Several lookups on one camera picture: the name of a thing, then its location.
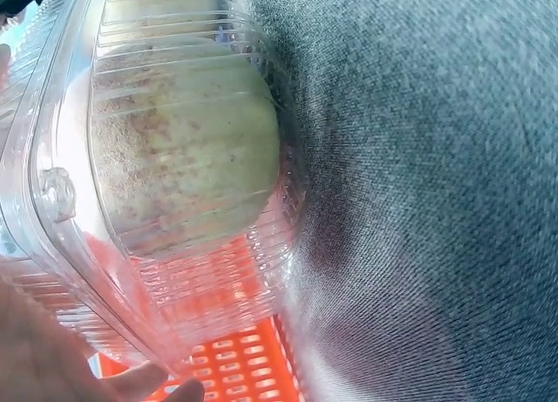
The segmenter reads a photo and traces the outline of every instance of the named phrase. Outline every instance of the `plastic packaging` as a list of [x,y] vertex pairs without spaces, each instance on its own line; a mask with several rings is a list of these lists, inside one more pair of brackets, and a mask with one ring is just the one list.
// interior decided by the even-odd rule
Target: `plastic packaging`
[[281,302],[306,188],[288,76],[235,0],[47,0],[35,27],[0,103],[1,258],[102,351],[180,374]]

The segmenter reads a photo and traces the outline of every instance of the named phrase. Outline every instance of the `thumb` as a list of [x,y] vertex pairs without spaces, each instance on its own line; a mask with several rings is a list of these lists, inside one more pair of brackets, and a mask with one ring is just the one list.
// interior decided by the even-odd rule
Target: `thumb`
[[203,385],[195,379],[188,380],[163,402],[203,402]]
[[103,378],[111,391],[120,401],[138,401],[147,399],[168,379],[167,373],[153,363],[145,363],[115,376]]

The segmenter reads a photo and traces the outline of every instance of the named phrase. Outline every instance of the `denim fabric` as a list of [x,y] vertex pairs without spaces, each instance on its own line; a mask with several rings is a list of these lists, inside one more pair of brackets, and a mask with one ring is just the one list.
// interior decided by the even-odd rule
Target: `denim fabric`
[[558,0],[242,1],[310,171],[309,394],[558,400]]

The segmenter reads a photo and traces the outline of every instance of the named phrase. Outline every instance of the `gray fabric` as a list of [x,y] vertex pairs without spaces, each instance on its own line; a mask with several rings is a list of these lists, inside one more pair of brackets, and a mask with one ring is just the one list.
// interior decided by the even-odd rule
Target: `gray fabric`
[[293,74],[314,400],[558,400],[558,0],[242,1]]

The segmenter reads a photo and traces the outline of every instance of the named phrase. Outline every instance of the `orange plastic crate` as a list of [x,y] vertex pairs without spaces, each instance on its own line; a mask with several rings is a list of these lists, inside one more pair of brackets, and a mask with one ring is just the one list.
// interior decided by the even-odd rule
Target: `orange plastic crate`
[[[303,401],[279,321],[272,317],[246,330],[194,348],[194,375],[206,388],[205,401]],[[126,368],[100,356],[102,377]],[[179,383],[170,379],[149,401],[160,401]]]

